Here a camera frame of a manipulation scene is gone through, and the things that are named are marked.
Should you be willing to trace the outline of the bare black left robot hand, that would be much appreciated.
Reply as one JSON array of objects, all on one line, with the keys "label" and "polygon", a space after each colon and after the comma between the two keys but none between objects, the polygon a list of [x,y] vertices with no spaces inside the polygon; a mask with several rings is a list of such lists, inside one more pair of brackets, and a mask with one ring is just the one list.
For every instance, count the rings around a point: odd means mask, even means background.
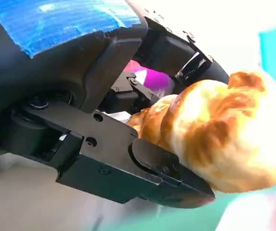
[{"label": "bare black left robot hand", "polygon": [[158,97],[129,61],[169,75],[178,93],[228,75],[192,34],[130,0],[0,0],[0,155],[57,170],[57,182],[117,203],[175,208],[214,200],[171,152],[110,116]]}]

